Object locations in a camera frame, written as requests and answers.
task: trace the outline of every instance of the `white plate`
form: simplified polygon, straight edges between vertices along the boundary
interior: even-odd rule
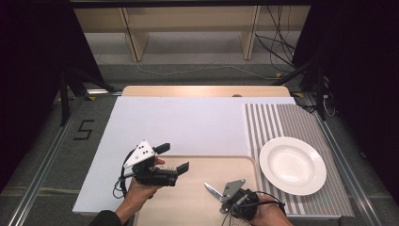
[[[326,181],[326,165],[320,154],[302,140],[278,137],[261,149],[264,176],[278,189],[293,195],[310,195]]]

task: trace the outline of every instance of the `person's left hand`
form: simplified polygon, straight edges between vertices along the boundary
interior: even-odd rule
[[[164,165],[165,161],[155,157],[155,165]],[[144,186],[139,184],[134,177],[129,185],[129,190],[124,198],[122,204],[115,211],[120,218],[120,223],[123,225],[129,218],[131,218],[137,211],[139,211],[147,199],[161,186]]]

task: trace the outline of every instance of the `hand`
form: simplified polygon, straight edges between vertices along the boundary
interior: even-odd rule
[[[165,161],[155,157],[155,165],[164,165]],[[161,186],[144,186],[139,184],[134,177],[129,185],[129,190],[120,207],[115,211],[123,225],[139,211],[149,197],[156,193]]]
[[[260,202],[273,201],[270,196],[260,196]],[[255,226],[292,226],[290,220],[282,213],[277,204],[259,205],[258,212],[250,222]]]

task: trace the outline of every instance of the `black sleeve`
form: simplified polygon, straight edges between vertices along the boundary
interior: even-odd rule
[[[89,226],[121,226],[121,223],[120,218],[114,212],[103,210],[91,221]]]

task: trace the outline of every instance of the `striped cloth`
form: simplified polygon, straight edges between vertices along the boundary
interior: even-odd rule
[[[262,191],[286,202],[285,209],[290,215],[354,216],[331,150],[312,114],[297,105],[243,104],[243,110],[247,149],[256,162],[257,171],[262,175],[259,181]],[[259,154],[263,145],[275,137],[303,140],[322,156],[327,168],[327,179],[319,191],[308,196],[296,196],[277,189],[267,181],[259,165]]]

